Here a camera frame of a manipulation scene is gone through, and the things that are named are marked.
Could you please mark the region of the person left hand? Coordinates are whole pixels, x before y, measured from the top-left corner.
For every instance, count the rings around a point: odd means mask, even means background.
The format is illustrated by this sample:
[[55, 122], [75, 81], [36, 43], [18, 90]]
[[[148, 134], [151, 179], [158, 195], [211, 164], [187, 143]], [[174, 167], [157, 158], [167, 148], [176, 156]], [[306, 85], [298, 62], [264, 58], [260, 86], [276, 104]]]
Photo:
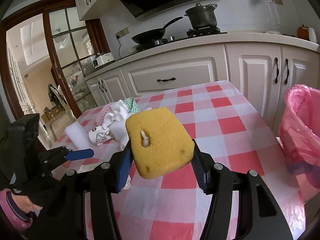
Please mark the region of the person left hand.
[[28, 196], [15, 195], [13, 193], [11, 193], [11, 196], [17, 207], [24, 213], [42, 210], [42, 207], [34, 204]]

